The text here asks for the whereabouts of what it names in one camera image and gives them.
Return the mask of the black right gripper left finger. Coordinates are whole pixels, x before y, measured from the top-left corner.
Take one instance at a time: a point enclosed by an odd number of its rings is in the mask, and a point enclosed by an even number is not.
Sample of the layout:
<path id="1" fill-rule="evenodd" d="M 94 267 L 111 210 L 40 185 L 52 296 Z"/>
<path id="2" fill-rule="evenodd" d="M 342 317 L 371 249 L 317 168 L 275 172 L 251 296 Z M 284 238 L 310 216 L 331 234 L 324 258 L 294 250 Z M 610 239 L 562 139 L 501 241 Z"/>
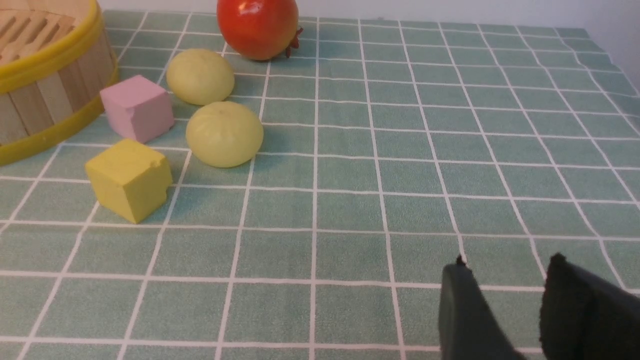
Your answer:
<path id="1" fill-rule="evenodd" d="M 442 360 L 524 360 L 494 317 L 462 255 L 442 269 L 439 292 Z"/>

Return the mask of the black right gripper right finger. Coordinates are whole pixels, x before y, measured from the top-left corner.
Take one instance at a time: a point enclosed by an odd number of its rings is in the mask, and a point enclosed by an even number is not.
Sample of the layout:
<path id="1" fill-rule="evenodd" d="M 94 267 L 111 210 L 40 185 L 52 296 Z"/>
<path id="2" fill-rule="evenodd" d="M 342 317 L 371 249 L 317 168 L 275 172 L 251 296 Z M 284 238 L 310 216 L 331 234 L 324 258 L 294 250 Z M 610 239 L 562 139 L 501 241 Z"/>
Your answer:
<path id="1" fill-rule="evenodd" d="M 637 360 L 640 300 L 556 253 L 547 268 L 539 334 L 548 360 Z"/>

